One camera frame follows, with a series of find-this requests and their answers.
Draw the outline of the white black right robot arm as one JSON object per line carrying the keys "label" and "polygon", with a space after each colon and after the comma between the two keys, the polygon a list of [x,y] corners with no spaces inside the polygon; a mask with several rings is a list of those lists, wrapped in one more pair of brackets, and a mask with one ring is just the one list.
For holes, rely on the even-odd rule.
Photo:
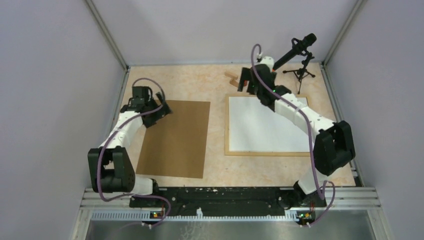
{"label": "white black right robot arm", "polygon": [[328,177],[356,157],[352,128],[345,120],[328,119],[298,100],[284,85],[275,84],[276,74],[266,64],[243,67],[238,91],[247,87],[260,103],[290,120],[308,136],[311,168],[293,186],[291,203],[307,206],[314,195],[323,199]]}

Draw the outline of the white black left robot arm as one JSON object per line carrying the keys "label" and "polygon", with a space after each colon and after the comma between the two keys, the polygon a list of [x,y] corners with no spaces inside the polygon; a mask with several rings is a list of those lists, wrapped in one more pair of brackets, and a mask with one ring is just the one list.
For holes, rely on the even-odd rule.
{"label": "white black left robot arm", "polygon": [[160,202],[157,183],[139,177],[131,163],[128,149],[141,127],[152,127],[171,114],[163,90],[156,94],[148,86],[132,87],[132,96],[119,111],[118,120],[106,140],[87,154],[92,190],[96,193],[141,195],[149,207]]}

